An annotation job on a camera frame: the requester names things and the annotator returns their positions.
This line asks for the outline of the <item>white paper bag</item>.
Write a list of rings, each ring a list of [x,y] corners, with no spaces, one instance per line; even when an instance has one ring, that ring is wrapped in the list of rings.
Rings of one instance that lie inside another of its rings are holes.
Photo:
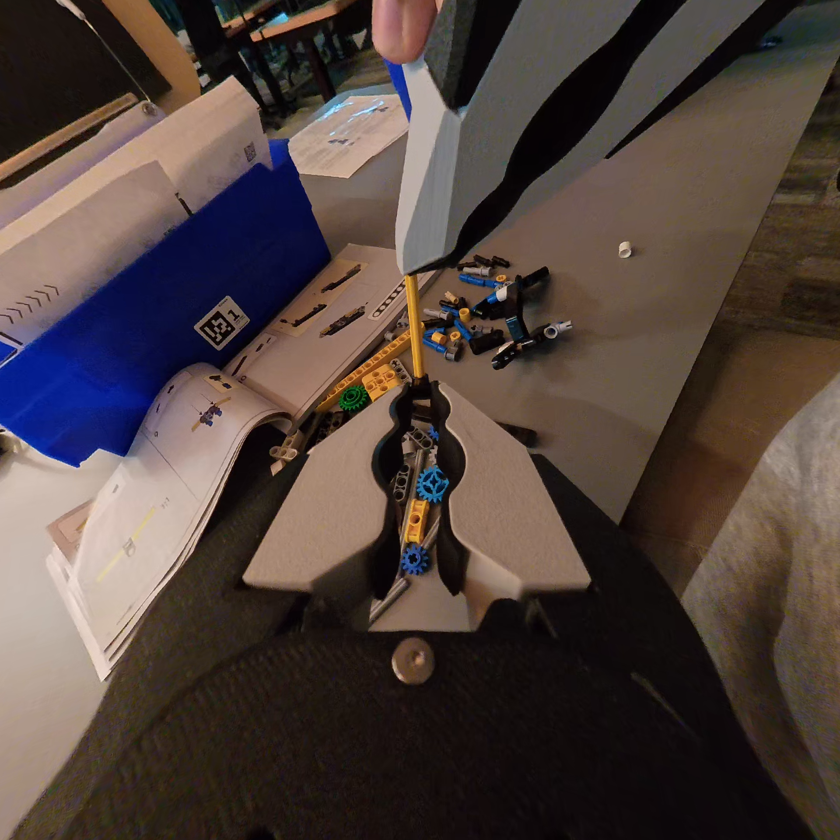
[[[194,212],[257,165],[273,168],[256,100],[233,77],[111,153],[76,185],[88,196],[153,161]]]

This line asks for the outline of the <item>blue plastic bin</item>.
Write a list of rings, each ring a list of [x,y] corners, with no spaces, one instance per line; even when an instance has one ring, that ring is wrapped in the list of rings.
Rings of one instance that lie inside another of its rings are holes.
[[[330,252],[289,153],[258,164],[19,355],[2,364],[2,426],[78,467],[128,453],[153,400],[191,364],[223,368]],[[230,296],[250,318],[223,350],[193,329]]]

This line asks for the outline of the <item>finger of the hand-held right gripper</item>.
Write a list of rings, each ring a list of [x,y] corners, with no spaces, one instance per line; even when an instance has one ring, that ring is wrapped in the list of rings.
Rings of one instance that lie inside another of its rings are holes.
[[[612,157],[777,25],[796,2],[519,2],[486,70],[511,109],[487,142],[486,234],[532,184],[554,191]]]
[[[453,266],[541,176],[603,159],[655,104],[633,68],[656,35],[656,2],[445,2],[406,67],[401,271]]]

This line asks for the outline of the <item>pile of lego pieces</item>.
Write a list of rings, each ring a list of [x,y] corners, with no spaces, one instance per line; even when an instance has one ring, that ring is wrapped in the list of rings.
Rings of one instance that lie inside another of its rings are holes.
[[[405,366],[407,372],[413,377],[413,361],[410,340],[410,326],[408,321],[408,330],[400,334],[396,339],[391,341],[382,351],[376,353],[368,361],[373,361],[374,366],[397,359]],[[432,345],[432,341],[428,340],[423,325],[423,345]],[[341,392],[349,386],[361,383],[361,374],[358,372],[359,367],[350,374],[347,374],[339,383],[337,383],[329,392],[323,397],[320,404],[316,407],[316,412],[319,414],[330,411],[333,407],[339,404]],[[426,401],[429,397],[429,383],[427,376],[419,383],[408,385],[410,387],[410,395],[413,402],[413,410],[411,415],[411,424],[405,434],[411,431],[414,403],[415,400]],[[307,453],[300,453],[295,457],[290,465],[301,456]],[[424,540],[426,538],[426,525],[428,518],[429,507],[434,505],[426,501],[422,501],[416,496],[417,478],[423,471],[425,464],[425,456],[420,455],[418,460],[418,467],[411,471],[407,476],[407,491],[406,500],[394,500],[397,509],[397,521],[400,525],[400,536],[402,539],[400,549],[400,561],[397,569],[397,576],[401,574],[423,573],[428,565],[427,549],[424,547]],[[283,490],[283,501],[291,488],[291,482],[295,478],[295,474],[291,474],[287,479],[279,479],[279,486]]]

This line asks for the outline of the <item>black white marker sticker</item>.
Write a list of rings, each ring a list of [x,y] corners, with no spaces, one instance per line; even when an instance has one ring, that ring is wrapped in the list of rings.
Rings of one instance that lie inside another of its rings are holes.
[[[194,331],[215,350],[223,350],[249,325],[250,318],[230,296],[202,316]]]

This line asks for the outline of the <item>person's right hand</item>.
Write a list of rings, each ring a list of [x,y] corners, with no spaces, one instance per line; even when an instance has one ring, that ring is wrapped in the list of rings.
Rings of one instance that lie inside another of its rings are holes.
[[[372,41],[384,59],[396,65],[414,62],[422,53],[442,1],[373,1]]]

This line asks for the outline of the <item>person's beige pants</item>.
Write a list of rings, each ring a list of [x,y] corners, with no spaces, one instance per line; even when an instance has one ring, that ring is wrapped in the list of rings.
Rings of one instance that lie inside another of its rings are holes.
[[[621,520],[677,596],[764,450],[838,368],[834,339],[712,327]]]

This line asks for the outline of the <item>person's grey sweatshirt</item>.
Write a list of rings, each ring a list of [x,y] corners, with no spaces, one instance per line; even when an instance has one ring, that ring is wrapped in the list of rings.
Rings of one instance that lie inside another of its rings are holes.
[[[839,377],[765,450],[682,596],[764,767],[839,838]]]

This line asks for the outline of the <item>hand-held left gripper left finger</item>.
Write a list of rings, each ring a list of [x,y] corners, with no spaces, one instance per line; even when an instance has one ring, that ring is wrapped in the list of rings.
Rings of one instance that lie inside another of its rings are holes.
[[[244,573],[248,586],[318,596],[347,613],[387,597],[402,544],[391,483],[412,410],[399,385],[282,471],[296,476]]]

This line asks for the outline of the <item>flat lego instruction booklet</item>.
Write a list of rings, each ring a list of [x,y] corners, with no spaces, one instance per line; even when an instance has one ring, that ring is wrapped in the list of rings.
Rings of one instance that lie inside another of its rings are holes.
[[[396,252],[347,245],[224,372],[299,421],[396,330],[405,309]]]

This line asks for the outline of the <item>open lego instruction booklet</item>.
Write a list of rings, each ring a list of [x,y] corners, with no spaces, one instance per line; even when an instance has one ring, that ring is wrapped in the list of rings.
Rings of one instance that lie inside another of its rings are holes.
[[[288,415],[205,363],[155,397],[95,498],[49,526],[49,574],[100,681],[202,535],[247,436]]]

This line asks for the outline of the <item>long yellow lego axle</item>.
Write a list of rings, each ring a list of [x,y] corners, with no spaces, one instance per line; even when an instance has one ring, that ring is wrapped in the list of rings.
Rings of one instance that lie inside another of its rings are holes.
[[[419,307],[417,277],[405,275],[406,306],[411,340],[413,378],[419,383],[426,377],[424,362],[424,329]]]

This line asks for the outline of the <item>white cardboard box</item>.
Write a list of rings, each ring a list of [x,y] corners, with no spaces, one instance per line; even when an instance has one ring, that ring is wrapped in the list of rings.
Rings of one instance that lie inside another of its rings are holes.
[[[73,183],[2,230],[2,344],[20,349],[187,219],[156,161],[87,196]]]

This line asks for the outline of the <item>wooden table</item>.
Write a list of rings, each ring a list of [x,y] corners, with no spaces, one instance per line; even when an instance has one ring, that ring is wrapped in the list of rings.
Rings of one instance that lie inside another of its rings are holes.
[[[352,35],[371,21],[371,1],[330,1],[304,11],[296,12],[283,22],[276,22],[281,2],[257,2],[222,24],[227,41],[237,49],[248,49],[254,58],[259,74],[263,77],[270,96],[271,107],[262,109],[273,118],[285,118],[292,107],[285,99],[278,80],[266,59],[265,50],[274,43],[287,48],[290,54],[297,45],[303,47],[311,76],[324,102],[336,94],[329,70],[315,44],[315,37],[323,34],[327,45],[335,35]]]

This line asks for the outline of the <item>yellow lego frame block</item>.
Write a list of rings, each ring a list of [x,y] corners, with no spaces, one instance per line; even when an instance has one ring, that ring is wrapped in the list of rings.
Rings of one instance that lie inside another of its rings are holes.
[[[361,375],[360,387],[364,389],[371,403],[392,389],[413,383],[413,377],[397,359],[378,366],[374,366],[374,362],[369,360],[359,367],[358,372]]]

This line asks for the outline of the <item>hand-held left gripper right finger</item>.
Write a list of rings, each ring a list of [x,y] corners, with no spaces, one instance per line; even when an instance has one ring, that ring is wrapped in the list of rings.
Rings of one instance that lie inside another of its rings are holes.
[[[431,385],[440,504],[437,569],[469,629],[494,602],[585,592],[591,576],[527,448],[451,386]]]

